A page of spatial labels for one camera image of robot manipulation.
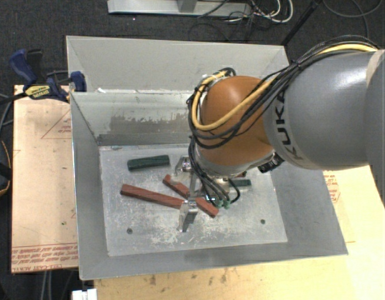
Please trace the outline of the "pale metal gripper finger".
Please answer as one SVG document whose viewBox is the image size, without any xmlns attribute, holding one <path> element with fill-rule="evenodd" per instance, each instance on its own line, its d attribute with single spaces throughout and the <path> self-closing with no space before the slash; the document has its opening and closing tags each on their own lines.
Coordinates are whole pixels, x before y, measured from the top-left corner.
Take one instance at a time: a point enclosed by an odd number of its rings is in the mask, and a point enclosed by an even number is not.
<svg viewBox="0 0 385 300">
<path fill-rule="evenodd" d="M 178 231 L 185 233 L 188 229 L 188 221 L 187 221 L 187 215 L 189 212 L 189 205 L 188 201 L 185 200 L 179 210 L 179 224 L 178 224 Z"/>
<path fill-rule="evenodd" d="M 196 202 L 189 202 L 189 208 L 187 213 L 187 225 L 194 223 L 194 220 L 198 214 L 199 208 Z"/>
</svg>

